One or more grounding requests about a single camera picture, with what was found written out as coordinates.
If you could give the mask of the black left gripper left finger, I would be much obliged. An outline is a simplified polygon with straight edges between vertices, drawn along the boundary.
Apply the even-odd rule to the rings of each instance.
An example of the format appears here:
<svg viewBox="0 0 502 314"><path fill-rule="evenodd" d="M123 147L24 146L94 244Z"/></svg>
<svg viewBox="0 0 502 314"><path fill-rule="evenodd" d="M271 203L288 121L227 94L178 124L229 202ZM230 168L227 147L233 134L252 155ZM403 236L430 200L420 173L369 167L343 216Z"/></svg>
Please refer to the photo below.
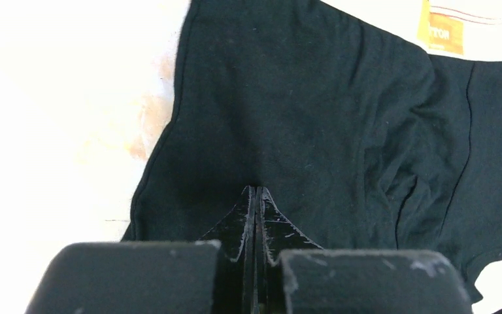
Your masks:
<svg viewBox="0 0 502 314"><path fill-rule="evenodd" d="M28 313L255 313L256 189L197 241L75 243L45 271Z"/></svg>

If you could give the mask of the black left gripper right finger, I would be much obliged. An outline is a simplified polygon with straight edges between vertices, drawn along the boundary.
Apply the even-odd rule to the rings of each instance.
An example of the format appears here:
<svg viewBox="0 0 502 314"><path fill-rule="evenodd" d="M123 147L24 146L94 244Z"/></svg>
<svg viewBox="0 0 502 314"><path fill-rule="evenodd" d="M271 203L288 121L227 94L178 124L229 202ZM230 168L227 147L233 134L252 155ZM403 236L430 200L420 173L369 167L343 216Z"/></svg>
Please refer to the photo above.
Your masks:
<svg viewBox="0 0 502 314"><path fill-rule="evenodd" d="M453 265L427 250L324 249L256 190L258 313L470 313Z"/></svg>

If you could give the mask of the black underwear with beige waistband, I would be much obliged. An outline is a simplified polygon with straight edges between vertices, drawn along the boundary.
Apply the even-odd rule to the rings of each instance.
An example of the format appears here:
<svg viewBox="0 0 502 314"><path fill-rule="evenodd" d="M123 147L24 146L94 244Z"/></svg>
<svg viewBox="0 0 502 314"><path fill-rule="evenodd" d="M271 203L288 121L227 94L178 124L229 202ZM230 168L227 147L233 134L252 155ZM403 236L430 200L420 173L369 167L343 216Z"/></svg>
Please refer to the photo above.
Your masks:
<svg viewBox="0 0 502 314"><path fill-rule="evenodd" d="M502 61L321 1L193 1L124 239L194 241L247 186L325 249L428 249L473 302L502 260Z"/></svg>

